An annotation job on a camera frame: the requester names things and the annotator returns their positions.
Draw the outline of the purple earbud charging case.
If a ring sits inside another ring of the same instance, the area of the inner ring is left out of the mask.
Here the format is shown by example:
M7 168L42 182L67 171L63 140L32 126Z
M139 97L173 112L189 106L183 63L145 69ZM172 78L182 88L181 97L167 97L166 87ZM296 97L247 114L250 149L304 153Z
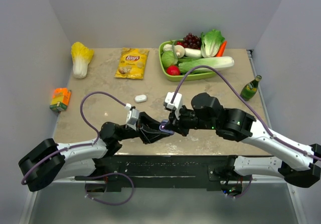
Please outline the purple earbud charging case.
M173 135L175 133L174 131L166 129L166 124L168 121L169 120L162 120L159 126L159 130L169 135Z

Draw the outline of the white earbud charging case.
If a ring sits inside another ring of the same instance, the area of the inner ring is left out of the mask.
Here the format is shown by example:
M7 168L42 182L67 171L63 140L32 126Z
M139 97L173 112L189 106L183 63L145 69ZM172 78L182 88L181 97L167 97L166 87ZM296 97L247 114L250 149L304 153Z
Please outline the white earbud charging case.
M134 101L136 103L146 102L147 101L147 96L145 94L137 95L137 96L135 96Z

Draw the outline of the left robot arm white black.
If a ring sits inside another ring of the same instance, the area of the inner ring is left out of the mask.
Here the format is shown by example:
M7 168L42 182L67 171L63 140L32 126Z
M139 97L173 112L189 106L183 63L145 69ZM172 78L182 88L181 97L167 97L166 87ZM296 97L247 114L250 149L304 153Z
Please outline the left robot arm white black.
M132 110L128 112L126 124L105 122L95 139L68 144L45 139L19 161L22 185L35 192L67 177L89 176L98 180L104 168L94 162L96 159L113 156L122 147L122 140L139 138L144 144L152 144L173 135L165 129L166 123Z

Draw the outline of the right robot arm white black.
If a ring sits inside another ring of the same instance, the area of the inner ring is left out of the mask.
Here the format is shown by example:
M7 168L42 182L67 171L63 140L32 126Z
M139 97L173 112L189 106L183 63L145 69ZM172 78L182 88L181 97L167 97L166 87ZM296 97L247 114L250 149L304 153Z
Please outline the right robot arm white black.
M235 180L239 176L265 175L284 179L287 183L309 188L320 180L320 167L312 156L320 157L318 145L304 145L265 128L254 116L237 108L224 108L219 100L200 93L191 101L192 109L183 105L180 93L168 92L164 107L171 113L162 130L186 136L190 129L215 130L216 135L229 141L259 148L269 157L237 156L223 168L224 176Z

